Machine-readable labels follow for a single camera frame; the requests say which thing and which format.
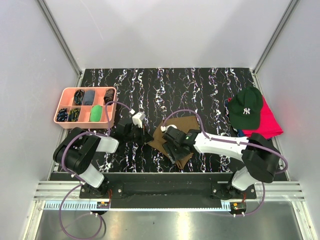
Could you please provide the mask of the brown fabric napkin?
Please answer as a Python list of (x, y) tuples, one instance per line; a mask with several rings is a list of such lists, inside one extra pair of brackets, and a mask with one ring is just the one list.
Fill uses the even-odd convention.
[[(164, 133), (161, 131), (161, 126), (164, 123), (164, 119), (159, 123), (155, 129), (152, 137), (153, 140), (148, 143), (152, 148), (158, 150), (165, 157), (167, 157), (173, 165), (176, 165), (180, 170), (182, 170), (190, 158), (193, 156), (193, 153), (188, 154), (183, 153), (181, 156), (178, 153), (178, 148), (174, 146), (173, 143), (169, 143), (168, 140), (163, 138)], [(181, 130), (183, 133), (187, 134), (189, 130), (199, 130), (199, 124), (195, 116), (184, 116), (184, 117), (174, 117), (166, 121), (165, 126), (175, 125), (178, 130)], [(176, 148), (175, 153), (168, 152), (167, 150), (173, 150)]]

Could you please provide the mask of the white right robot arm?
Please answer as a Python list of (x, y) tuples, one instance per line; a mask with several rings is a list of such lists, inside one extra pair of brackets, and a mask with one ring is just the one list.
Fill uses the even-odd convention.
[(172, 124), (161, 126), (160, 130), (165, 140), (163, 148), (173, 162), (190, 153), (222, 155), (242, 162), (244, 167), (232, 175), (227, 185), (232, 198), (239, 198), (257, 182), (274, 181), (280, 153), (258, 133), (251, 137), (218, 136), (195, 129), (185, 133)]

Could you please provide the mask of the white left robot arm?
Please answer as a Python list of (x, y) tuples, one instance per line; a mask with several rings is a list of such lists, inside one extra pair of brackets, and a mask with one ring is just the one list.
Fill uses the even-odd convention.
[(137, 112), (131, 119), (120, 121), (110, 136), (75, 127), (56, 148), (53, 160), (80, 182), (91, 186), (90, 192), (95, 197), (103, 198), (108, 193), (108, 186), (103, 182), (104, 175), (92, 164), (94, 155), (97, 152), (113, 154), (120, 145), (129, 142), (147, 143), (145, 117), (143, 112)]

